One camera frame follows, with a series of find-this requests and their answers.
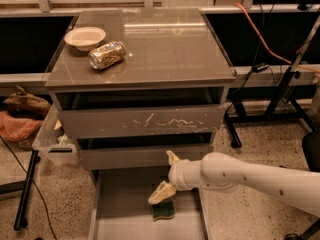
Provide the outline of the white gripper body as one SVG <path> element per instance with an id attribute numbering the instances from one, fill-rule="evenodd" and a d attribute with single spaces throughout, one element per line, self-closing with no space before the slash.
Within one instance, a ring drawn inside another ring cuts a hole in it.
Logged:
<path id="1" fill-rule="evenodd" d="M 178 191 L 187 191 L 200 187 L 201 161 L 179 160 L 171 165 L 169 182 Z"/>

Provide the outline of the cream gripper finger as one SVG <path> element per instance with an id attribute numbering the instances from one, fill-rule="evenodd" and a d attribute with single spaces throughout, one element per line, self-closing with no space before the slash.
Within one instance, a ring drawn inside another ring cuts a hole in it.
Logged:
<path id="1" fill-rule="evenodd" d="M 168 163 L 170 166 L 179 161 L 178 156 L 173 151 L 167 150 L 166 154 L 168 156 Z"/>
<path id="2" fill-rule="evenodd" d="M 176 194 L 176 188 L 169 182 L 162 181 L 156 190 L 151 194 L 148 199 L 148 202 L 151 205 L 158 204 L 165 199 Z"/>

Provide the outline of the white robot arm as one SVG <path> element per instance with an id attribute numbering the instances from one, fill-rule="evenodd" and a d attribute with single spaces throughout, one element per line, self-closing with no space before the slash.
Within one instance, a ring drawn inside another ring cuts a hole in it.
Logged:
<path id="1" fill-rule="evenodd" d="M 320 216 L 320 174 L 316 172 L 248 163 L 212 152 L 201 160 L 179 159 L 167 151 L 169 181 L 161 182 L 148 199 L 158 204 L 177 191 L 194 188 L 230 192 L 244 185 L 314 216 Z"/>

